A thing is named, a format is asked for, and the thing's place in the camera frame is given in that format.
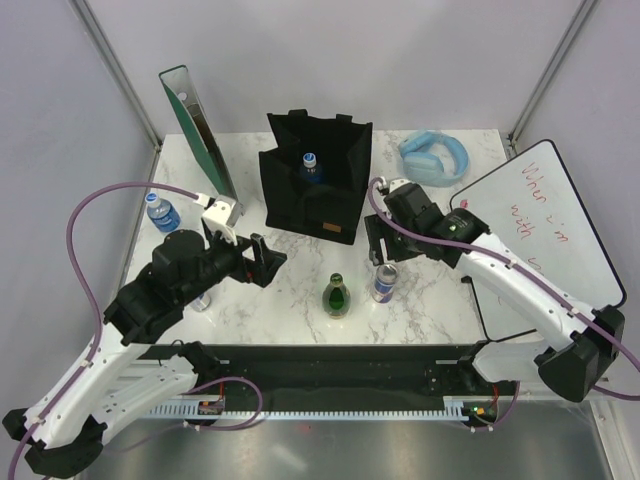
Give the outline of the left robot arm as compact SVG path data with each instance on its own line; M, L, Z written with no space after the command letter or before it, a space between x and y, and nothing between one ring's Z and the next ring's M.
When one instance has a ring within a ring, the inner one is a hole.
M10 411L8 434L28 444L24 458L32 471L68 479L91 465L124 428L155 406L192 388L208 393L219 369L199 342L185 344L162 366L117 392L113 382L129 365L180 322L184 308L230 277L268 286L286 262L258 234L236 244L220 235L192 230L168 235L152 260L123 286L104 312L100 340L89 344L72 373L61 379L46 401ZM47 401L54 401L53 408Z

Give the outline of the blue label water bottle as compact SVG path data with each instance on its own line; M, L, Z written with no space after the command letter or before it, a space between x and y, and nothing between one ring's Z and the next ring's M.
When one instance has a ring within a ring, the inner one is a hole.
M299 175L303 180L313 184L324 183L323 169L314 153L307 152L302 156Z

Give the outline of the Red Bull can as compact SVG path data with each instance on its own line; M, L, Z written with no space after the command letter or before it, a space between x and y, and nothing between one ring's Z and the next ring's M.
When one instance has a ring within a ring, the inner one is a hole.
M196 312L203 312L209 308L211 304L211 297L208 292L202 293L199 297L194 299L190 306Z
M377 303L388 303L398 281L399 271L392 264L383 264L377 267L372 287L372 298Z

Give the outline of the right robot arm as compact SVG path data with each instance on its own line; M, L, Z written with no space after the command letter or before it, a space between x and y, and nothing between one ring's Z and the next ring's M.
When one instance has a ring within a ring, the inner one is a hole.
M422 187L406 179L373 178L367 197L384 204L366 217L370 258L440 261L482 285L539 334L537 341L482 342L458 368L467 392L492 383L540 380L552 392L581 402L624 349L625 318L611 305L596 309L563 291L514 254L490 227L464 208L443 213Z

